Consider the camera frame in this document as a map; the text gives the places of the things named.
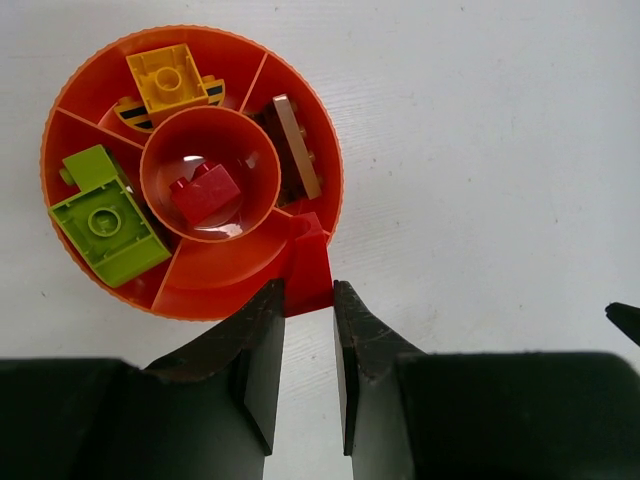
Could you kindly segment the lime long lego brick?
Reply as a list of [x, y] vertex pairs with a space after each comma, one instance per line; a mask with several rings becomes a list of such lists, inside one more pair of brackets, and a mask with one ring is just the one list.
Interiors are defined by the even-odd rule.
[[53, 205], [49, 214], [93, 273], [111, 288], [171, 257], [117, 176]]

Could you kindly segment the small red lego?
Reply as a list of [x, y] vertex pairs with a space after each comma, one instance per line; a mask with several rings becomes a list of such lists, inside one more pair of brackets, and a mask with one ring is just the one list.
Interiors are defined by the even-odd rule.
[[290, 219], [288, 259], [284, 270], [286, 317], [333, 305], [327, 236], [314, 212]]

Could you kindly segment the small yellow lego brick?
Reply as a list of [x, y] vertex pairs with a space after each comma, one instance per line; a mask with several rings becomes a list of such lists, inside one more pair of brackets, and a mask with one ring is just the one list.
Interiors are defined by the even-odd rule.
[[141, 100], [150, 110], [204, 96], [203, 80], [186, 43], [126, 57]]

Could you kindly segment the lime square lego brick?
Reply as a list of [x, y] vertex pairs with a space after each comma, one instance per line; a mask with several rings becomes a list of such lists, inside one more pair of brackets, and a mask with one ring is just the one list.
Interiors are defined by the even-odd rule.
[[106, 184], [116, 176], [124, 177], [124, 171], [111, 151], [101, 144], [66, 157], [62, 163], [59, 175], [64, 183], [76, 186], [82, 192]]

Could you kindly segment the red long lego brick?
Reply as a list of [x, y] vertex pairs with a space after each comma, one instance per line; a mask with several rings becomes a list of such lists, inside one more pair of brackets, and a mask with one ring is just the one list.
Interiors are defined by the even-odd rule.
[[190, 226], [226, 213], [238, 205], [242, 196], [226, 168], [211, 161], [197, 166], [190, 180], [180, 177], [169, 188], [171, 201]]

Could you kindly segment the large yellow lego brick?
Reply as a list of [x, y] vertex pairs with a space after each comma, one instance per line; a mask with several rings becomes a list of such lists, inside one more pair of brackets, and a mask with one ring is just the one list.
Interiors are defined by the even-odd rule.
[[225, 99], [225, 81], [216, 79], [213, 75], [207, 75], [203, 80], [204, 96], [186, 100], [174, 105], [166, 106], [159, 110], [150, 110], [150, 102], [134, 100], [132, 97], [123, 97], [113, 107], [116, 117], [129, 128], [150, 134], [155, 127], [177, 112], [196, 106], [221, 106]]

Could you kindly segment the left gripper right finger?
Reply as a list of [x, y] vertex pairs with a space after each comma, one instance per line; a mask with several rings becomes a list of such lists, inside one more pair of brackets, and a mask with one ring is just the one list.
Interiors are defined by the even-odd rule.
[[426, 353], [334, 285], [357, 479], [635, 479], [639, 377], [601, 352]]

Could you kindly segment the brown lego plate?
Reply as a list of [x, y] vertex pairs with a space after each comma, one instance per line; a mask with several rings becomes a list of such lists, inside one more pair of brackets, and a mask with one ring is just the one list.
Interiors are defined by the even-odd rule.
[[322, 194], [322, 181], [314, 168], [315, 155], [306, 145], [307, 132], [296, 116], [297, 105], [288, 95], [273, 97], [259, 112], [247, 116], [267, 134], [278, 155], [281, 186], [279, 208]]

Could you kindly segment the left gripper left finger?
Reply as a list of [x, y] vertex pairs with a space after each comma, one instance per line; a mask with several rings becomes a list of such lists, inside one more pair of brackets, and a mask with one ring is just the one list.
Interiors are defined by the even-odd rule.
[[1, 363], [5, 479], [259, 479], [273, 451], [284, 284], [137, 368], [114, 358]]

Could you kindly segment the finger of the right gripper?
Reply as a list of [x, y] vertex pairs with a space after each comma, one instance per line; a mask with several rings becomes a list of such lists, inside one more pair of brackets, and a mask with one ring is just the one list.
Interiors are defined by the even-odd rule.
[[614, 302], [605, 308], [606, 317], [637, 346], [640, 345], [640, 308]]

